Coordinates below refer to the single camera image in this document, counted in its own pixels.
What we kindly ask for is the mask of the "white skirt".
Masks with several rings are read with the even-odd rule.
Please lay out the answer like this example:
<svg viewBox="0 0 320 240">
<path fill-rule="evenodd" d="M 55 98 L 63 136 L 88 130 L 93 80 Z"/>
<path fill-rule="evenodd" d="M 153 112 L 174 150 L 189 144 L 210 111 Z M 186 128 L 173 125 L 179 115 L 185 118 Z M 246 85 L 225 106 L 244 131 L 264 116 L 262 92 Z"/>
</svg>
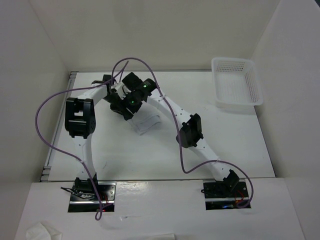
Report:
<svg viewBox="0 0 320 240">
<path fill-rule="evenodd" d="M 161 122 L 161 118 L 158 114 L 145 115 L 143 119 L 132 118 L 129 121 L 134 131 L 139 135 L 143 135 L 148 132 L 153 126 Z"/>
</svg>

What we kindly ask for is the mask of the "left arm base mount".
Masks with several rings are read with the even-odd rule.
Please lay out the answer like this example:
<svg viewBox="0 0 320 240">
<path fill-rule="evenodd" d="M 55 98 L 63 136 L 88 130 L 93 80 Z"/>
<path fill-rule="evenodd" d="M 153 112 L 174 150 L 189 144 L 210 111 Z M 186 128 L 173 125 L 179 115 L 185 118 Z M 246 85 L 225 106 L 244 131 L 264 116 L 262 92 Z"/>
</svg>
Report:
<svg viewBox="0 0 320 240">
<path fill-rule="evenodd" d="M 115 183 L 102 183 L 97 188 L 101 204 L 102 212 L 114 212 L 115 211 Z M 69 213 L 96 213 L 100 210 L 98 197 L 94 191 L 78 191 L 75 187 L 68 188 L 70 193 L 68 212 Z"/>
</svg>

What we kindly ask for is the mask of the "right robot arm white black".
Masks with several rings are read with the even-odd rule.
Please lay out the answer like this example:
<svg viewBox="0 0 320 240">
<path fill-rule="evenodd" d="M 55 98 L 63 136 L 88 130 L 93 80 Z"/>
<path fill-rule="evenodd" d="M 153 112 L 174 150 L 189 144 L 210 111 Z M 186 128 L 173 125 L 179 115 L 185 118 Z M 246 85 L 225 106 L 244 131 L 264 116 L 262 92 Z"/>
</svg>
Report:
<svg viewBox="0 0 320 240">
<path fill-rule="evenodd" d="M 134 73 L 125 76 L 121 83 L 124 100 L 135 106 L 145 102 L 170 119 L 176 130 L 176 141 L 179 145 L 180 165 L 184 174 L 190 174 L 202 166 L 207 166 L 213 178 L 219 182 L 218 192 L 225 197 L 231 196 L 237 190 L 240 181 L 232 164 L 219 160 L 202 133 L 202 119 L 197 113 L 191 114 L 174 103 L 159 88 L 157 81 L 150 78 L 141 80 Z M 196 154 L 202 163 L 190 170 L 185 169 L 183 149 Z"/>
</svg>

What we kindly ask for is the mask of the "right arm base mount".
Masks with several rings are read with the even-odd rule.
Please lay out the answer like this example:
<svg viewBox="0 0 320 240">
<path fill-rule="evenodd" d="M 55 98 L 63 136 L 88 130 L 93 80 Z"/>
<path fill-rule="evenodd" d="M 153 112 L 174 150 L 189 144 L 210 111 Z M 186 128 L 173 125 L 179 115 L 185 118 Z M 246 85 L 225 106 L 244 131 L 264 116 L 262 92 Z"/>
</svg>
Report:
<svg viewBox="0 0 320 240">
<path fill-rule="evenodd" d="M 245 205 L 250 196 L 245 181 L 240 181 L 232 191 L 227 191 L 219 181 L 204 181 L 201 193 L 204 195 L 206 210 L 238 209 Z"/>
</svg>

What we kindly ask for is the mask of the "aluminium table edge rail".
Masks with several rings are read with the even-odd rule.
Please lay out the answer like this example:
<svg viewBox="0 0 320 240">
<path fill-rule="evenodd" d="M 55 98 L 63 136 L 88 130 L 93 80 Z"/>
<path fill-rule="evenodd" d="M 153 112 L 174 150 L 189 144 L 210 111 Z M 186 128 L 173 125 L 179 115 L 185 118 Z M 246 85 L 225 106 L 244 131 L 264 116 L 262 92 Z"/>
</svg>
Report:
<svg viewBox="0 0 320 240">
<path fill-rule="evenodd" d="M 68 79 L 68 84 L 67 84 L 67 89 L 68 90 L 71 89 L 74 86 L 77 73 L 78 73 L 77 71 L 72 71 L 70 73 L 69 79 Z M 63 115 L 64 108 L 65 108 L 65 100 L 67 99 L 68 94 L 69 93 L 67 92 L 67 93 L 65 93 L 63 95 L 62 105 L 61 105 L 61 108 L 60 108 L 60 111 L 59 111 L 59 115 L 57 117 L 57 122 L 56 122 L 56 125 L 55 125 L 53 136 L 51 138 L 51 142 L 50 142 L 52 145 L 55 144 L 55 141 L 56 141 L 56 138 L 58 136 L 58 133 L 60 132 L 59 129 L 60 129 L 62 115 Z M 47 153 L 45 164 L 44 164 L 42 172 L 41 172 L 41 176 L 40 176 L 40 179 L 39 179 L 40 182 L 48 182 L 49 181 L 50 171 L 51 171 L 51 167 L 52 167 L 50 165 L 50 160 L 51 160 L 52 153 L 53 153 L 53 149 L 50 147 L 49 150 L 48 150 L 48 153 Z"/>
</svg>

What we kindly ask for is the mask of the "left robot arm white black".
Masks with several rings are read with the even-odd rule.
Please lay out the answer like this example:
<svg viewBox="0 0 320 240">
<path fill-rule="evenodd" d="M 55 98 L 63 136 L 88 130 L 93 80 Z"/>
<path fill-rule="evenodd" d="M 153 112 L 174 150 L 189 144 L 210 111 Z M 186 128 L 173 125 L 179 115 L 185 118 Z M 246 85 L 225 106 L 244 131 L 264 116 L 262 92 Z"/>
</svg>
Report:
<svg viewBox="0 0 320 240">
<path fill-rule="evenodd" d="M 110 104 L 110 109 L 129 120 L 133 114 L 126 108 L 114 87 L 114 79 L 105 74 L 102 80 L 93 81 L 87 91 L 78 97 L 69 97 L 65 104 L 64 126 L 75 146 L 75 159 L 81 169 L 75 178 L 71 193 L 80 198 L 99 198 L 100 187 L 92 154 L 92 137 L 96 130 L 95 106 L 101 100 Z"/>
</svg>

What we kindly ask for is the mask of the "crumpled white tissue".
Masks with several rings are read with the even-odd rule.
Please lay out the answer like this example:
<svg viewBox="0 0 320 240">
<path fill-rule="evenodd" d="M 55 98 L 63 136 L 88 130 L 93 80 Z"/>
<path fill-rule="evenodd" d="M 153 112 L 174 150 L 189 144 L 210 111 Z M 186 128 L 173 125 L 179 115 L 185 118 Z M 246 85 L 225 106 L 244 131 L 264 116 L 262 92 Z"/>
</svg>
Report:
<svg viewBox="0 0 320 240">
<path fill-rule="evenodd" d="M 26 230 L 27 240 L 62 240 L 63 234 L 45 222 L 38 222 Z"/>
</svg>

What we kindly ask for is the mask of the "white perforated plastic basket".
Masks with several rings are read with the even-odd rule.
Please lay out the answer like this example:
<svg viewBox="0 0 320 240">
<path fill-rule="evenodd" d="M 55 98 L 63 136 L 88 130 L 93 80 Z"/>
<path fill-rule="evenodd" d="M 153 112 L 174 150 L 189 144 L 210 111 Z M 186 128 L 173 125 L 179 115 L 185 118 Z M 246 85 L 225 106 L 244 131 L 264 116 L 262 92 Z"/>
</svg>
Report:
<svg viewBox="0 0 320 240">
<path fill-rule="evenodd" d="M 215 57 L 211 60 L 214 99 L 221 108 L 250 108 L 264 102 L 255 63 L 249 59 Z"/>
</svg>

